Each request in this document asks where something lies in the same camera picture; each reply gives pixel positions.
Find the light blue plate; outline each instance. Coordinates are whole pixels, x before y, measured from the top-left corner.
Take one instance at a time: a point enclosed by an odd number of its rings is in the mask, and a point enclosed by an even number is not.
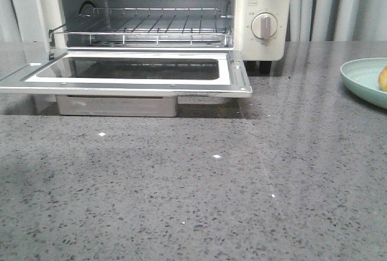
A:
[[[341,66],[345,86],[360,98],[387,109],[387,92],[378,83],[379,74],[387,66],[387,58],[352,60]]]

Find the timer knob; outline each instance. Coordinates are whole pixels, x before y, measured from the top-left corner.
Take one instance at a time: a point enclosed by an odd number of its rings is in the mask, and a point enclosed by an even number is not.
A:
[[[258,39],[270,39],[277,30],[277,19],[270,13],[257,15],[252,22],[253,34]]]

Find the food on plate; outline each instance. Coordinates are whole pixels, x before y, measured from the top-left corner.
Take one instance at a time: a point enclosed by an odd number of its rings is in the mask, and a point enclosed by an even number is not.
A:
[[[385,66],[383,71],[379,74],[379,86],[380,89],[387,92],[387,66]]]

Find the white toaster oven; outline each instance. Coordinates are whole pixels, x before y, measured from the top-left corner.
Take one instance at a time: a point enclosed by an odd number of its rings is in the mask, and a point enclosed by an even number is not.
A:
[[[53,94],[61,114],[176,115],[177,97],[251,97],[246,61],[284,54],[289,0],[38,0],[48,62],[1,92]]]

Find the metal grill rack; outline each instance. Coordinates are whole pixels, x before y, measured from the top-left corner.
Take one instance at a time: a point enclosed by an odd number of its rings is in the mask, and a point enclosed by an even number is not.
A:
[[[51,34],[68,47],[228,47],[228,20],[217,8],[95,8]]]

